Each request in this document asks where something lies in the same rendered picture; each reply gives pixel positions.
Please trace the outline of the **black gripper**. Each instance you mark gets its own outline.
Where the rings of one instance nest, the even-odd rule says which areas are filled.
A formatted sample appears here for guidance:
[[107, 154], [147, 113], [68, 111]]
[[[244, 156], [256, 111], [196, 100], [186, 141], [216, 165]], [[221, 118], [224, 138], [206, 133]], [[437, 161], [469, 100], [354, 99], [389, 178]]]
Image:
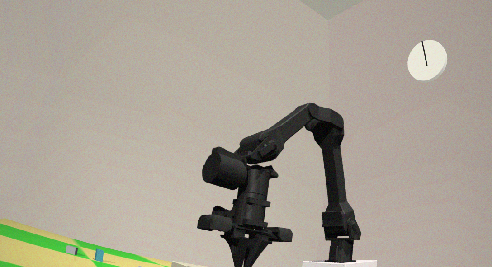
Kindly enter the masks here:
[[[239, 192], [233, 199], [236, 205], [234, 220], [216, 214], [202, 214], [198, 219], [198, 229], [224, 231], [220, 235], [228, 243], [235, 267], [252, 267], [258, 256], [272, 242], [291, 242], [291, 229], [267, 227], [264, 222], [266, 207], [270, 207], [267, 197], [257, 193]], [[245, 237], [249, 234], [249, 238]]]

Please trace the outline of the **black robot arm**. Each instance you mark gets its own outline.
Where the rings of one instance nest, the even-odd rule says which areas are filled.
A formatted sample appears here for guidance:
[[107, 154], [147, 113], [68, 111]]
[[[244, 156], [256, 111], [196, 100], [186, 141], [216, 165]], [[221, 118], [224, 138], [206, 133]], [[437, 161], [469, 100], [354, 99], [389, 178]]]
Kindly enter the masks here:
[[213, 148], [203, 165], [202, 178], [206, 183], [226, 189], [238, 188], [238, 193], [252, 192], [267, 197], [269, 180], [279, 175], [271, 165], [263, 167], [257, 163], [274, 160], [284, 149], [285, 142], [303, 127], [313, 133], [324, 161], [328, 206], [321, 217], [325, 240], [331, 241], [329, 260], [324, 262], [356, 262], [352, 260], [353, 244], [354, 240], [360, 240], [361, 230], [346, 198], [340, 148], [344, 120], [334, 110], [305, 103], [269, 129], [243, 138], [234, 153], [222, 147]]

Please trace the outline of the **beige open tray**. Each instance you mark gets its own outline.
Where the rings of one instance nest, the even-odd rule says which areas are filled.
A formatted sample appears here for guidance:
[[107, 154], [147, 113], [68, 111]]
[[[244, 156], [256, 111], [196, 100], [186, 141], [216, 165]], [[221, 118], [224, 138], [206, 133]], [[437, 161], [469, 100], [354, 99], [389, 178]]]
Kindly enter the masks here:
[[182, 263], [176, 261], [172, 261], [171, 264], [172, 264], [171, 267], [207, 267], [207, 266], [194, 265], [194, 264]]

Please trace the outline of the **teal rectangular block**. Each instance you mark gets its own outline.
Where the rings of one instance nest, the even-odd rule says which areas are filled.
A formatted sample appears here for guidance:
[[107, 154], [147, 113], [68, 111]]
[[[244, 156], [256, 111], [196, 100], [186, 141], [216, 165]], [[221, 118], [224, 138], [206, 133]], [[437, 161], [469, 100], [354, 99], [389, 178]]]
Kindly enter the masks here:
[[104, 253], [103, 250], [96, 249], [95, 260], [102, 262], [103, 261], [103, 253]]

